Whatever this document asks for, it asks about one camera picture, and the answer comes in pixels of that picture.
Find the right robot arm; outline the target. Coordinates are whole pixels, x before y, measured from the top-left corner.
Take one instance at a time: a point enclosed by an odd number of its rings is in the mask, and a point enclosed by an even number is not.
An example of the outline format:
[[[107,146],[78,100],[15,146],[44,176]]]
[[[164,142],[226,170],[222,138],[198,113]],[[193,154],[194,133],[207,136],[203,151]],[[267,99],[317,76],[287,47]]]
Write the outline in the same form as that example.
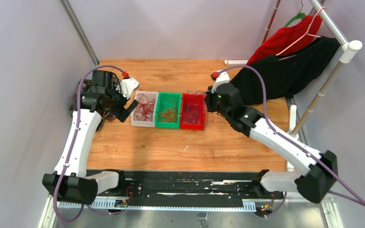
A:
[[[253,193],[265,198],[271,192],[294,192],[320,203],[338,177],[337,156],[321,152],[288,135],[262,112],[244,106],[239,91],[232,84],[209,86],[205,104],[208,112],[217,112],[237,132],[261,142],[290,162],[294,171],[262,170],[253,180]]]

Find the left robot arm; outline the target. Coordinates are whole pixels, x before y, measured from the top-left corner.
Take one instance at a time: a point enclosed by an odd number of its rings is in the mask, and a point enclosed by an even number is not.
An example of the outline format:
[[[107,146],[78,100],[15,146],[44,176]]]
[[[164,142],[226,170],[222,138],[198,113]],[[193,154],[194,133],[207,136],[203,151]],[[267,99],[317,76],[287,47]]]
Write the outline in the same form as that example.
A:
[[[124,122],[138,105],[134,100],[125,108],[140,83],[126,72],[122,75],[118,79],[112,72],[95,70],[90,80],[80,81],[65,148],[53,173],[44,174],[42,179],[43,186],[58,201],[90,205],[106,190],[115,196],[126,192],[122,171],[108,169],[92,176],[86,174],[93,137],[105,118]]]

